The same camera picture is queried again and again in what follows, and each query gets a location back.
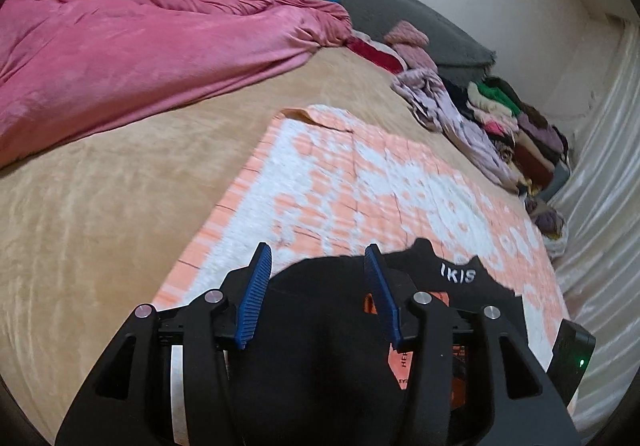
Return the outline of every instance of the pink blanket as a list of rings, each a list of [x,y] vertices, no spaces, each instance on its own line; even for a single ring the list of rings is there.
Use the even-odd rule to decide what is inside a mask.
[[[7,0],[0,168],[304,64],[351,34],[323,0]]]

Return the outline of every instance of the black cloth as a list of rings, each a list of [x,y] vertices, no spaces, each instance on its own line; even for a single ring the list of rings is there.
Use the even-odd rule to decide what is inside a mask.
[[[513,140],[513,137],[499,136],[498,134],[492,134],[489,132],[486,133],[486,136],[491,142],[500,141],[501,143],[506,144],[509,148],[516,148],[516,142]]]
[[[458,109],[458,112],[460,112],[460,114],[462,114],[467,119],[473,122],[477,122],[476,118],[474,117],[473,111],[467,106],[467,103],[469,101],[469,94],[466,92],[466,89],[463,89],[462,87],[451,83],[449,80],[443,78],[442,76],[440,76],[440,79],[442,80],[444,87],[447,89],[451,101]]]
[[[558,137],[562,141],[562,154],[566,157],[569,153],[569,141],[567,141],[564,134],[560,132],[560,130],[558,130],[557,126],[553,125],[553,129],[556,131],[556,134],[558,134]]]
[[[522,299],[478,257],[457,266],[419,238],[385,260],[419,290],[446,291],[451,306],[497,305],[526,337]],[[391,444],[404,391],[388,366],[378,316],[364,312],[369,292],[362,256],[303,260],[270,281],[254,339],[229,355],[230,395],[247,446]],[[464,432],[456,412],[453,437]]]

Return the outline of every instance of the beige blanket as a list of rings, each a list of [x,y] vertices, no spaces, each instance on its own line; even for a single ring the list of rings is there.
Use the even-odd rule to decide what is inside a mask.
[[[226,96],[97,134],[0,172],[0,372],[53,441],[84,376],[130,311],[150,301],[286,106],[346,108],[434,154],[515,210],[391,75],[347,49]]]

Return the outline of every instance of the folded clothes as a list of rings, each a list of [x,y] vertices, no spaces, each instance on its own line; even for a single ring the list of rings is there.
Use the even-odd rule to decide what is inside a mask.
[[[513,116],[505,116],[500,112],[488,113],[480,108],[475,108],[473,105],[468,105],[468,108],[474,113],[476,120],[480,125],[484,126],[489,122],[496,122],[505,134],[516,134],[519,130],[518,121]]]
[[[548,121],[546,117],[540,114],[533,106],[523,103],[515,90],[505,80],[498,76],[487,76],[484,79],[484,84],[488,87],[500,89],[520,110],[524,111],[529,116],[532,124],[538,128],[548,127]]]
[[[425,33],[417,30],[407,22],[407,20],[401,20],[385,35],[385,42],[389,45],[405,43],[416,47],[426,47],[429,44],[429,38]]]
[[[562,141],[562,154],[566,157],[567,153],[569,153],[569,141],[567,141],[564,134],[560,132],[560,130],[558,130],[557,126],[553,126],[553,129],[556,131],[556,134],[558,134],[558,137]]]
[[[504,116],[511,115],[511,110],[509,108],[501,103],[488,99],[486,96],[483,96],[478,90],[478,85],[473,83],[473,81],[469,82],[469,85],[466,88],[466,93],[469,95],[469,103],[476,108],[480,108],[489,114],[498,112]]]
[[[506,106],[514,116],[520,113],[518,105],[512,102],[507,95],[498,88],[487,87],[484,83],[478,83],[478,91],[486,98],[494,100]]]
[[[533,140],[524,131],[519,131],[516,135],[516,143],[523,146],[550,174],[554,172],[556,166],[546,159]]]
[[[571,177],[571,171],[569,167],[565,165],[562,161],[559,161],[556,164],[556,168],[554,169],[554,177],[551,179],[551,182],[546,186],[546,188],[536,195],[536,198],[545,202],[549,202],[551,197],[553,197],[562,186],[569,180]]]
[[[553,178],[551,172],[519,142],[516,143],[513,161],[524,177],[531,179],[532,183],[539,188],[546,188]]]
[[[392,49],[406,62],[410,69],[431,69],[438,72],[438,67],[424,49],[406,43],[393,44]]]
[[[362,56],[365,60],[369,60],[393,74],[399,74],[404,70],[398,57],[379,51],[360,38],[351,36],[347,39],[346,45],[349,50],[355,52],[358,56]]]
[[[553,165],[558,164],[560,162],[560,160],[562,159],[561,153],[556,152],[555,150],[552,150],[546,144],[537,140],[535,137],[529,134],[526,130],[524,130],[524,128],[522,129],[522,131],[525,132],[530,137],[533,144],[536,145],[538,151],[546,160],[548,160]]]
[[[546,128],[539,128],[537,126],[534,126],[530,121],[529,116],[525,112],[521,112],[517,116],[517,119],[520,128],[523,129],[527,134],[529,134],[534,142],[539,141],[549,149],[551,149],[553,152],[562,155],[562,153],[564,152],[562,140],[552,126],[547,125]]]
[[[462,117],[433,70],[405,71],[394,78],[391,88],[413,105],[414,112],[418,103],[434,128],[443,132],[489,180],[508,191],[517,191],[517,177],[498,156],[486,132]]]

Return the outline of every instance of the green garment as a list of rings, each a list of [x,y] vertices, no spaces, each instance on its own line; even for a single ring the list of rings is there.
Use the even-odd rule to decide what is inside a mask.
[[[497,87],[487,87],[484,83],[478,83],[478,91],[487,99],[501,103],[513,112],[514,116],[517,116],[521,110],[514,102],[512,102],[507,95]]]

